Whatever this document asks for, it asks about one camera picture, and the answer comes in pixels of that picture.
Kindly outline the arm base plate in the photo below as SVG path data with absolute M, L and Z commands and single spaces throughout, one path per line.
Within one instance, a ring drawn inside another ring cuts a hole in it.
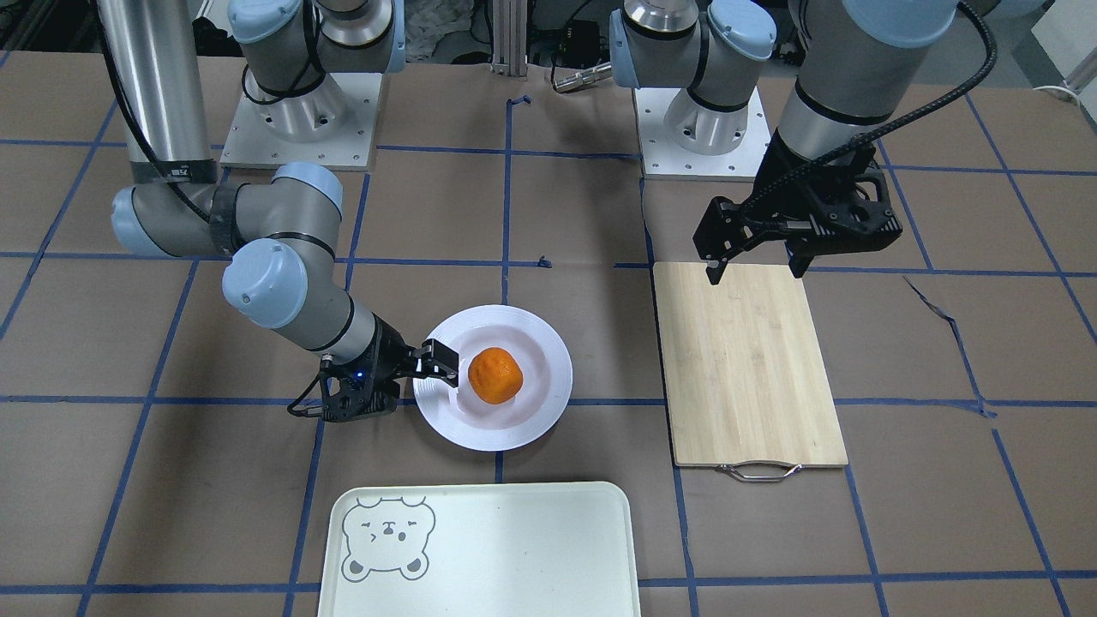
M 220 164 L 273 169 L 306 161 L 333 171 L 367 171 L 378 117 L 378 74 L 336 72 L 312 93 L 269 103 L 252 75 L 231 117 Z
M 683 87 L 633 94 L 645 178 L 753 183 L 770 141 L 758 90 L 733 112 L 698 105 Z

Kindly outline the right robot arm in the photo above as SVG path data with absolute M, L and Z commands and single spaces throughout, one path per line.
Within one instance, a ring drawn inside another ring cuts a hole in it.
M 404 378 L 459 386 L 459 352 L 405 344 L 333 281 L 344 188 L 324 165 L 285 161 L 265 184 L 223 183 L 201 117 L 195 31 L 184 1 L 93 1 L 108 77 L 129 130 L 134 184 L 112 202 L 117 240 L 142 256 L 227 256 L 222 291 L 259 327 L 317 355 L 293 416 L 384 416 Z M 396 72 L 406 61 L 400 1 L 231 1 L 244 98 L 283 141 L 349 130 L 337 72 Z

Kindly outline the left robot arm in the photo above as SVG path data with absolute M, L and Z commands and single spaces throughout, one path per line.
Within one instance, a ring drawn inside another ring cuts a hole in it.
M 693 242 L 711 284 L 760 243 L 784 242 L 791 273 L 818 256 L 879 251 L 896 242 L 875 141 L 929 116 L 983 82 L 998 46 L 982 15 L 962 1 L 791 1 L 806 58 L 800 64 L 753 192 L 710 200 Z M 904 116 L 902 97 L 930 46 L 964 15 L 985 59 L 974 75 Z M 778 30 L 753 1 L 626 1 L 611 13 L 608 51 L 621 87 L 672 87 L 675 139 L 708 153 L 705 132 L 728 136 L 746 117 Z

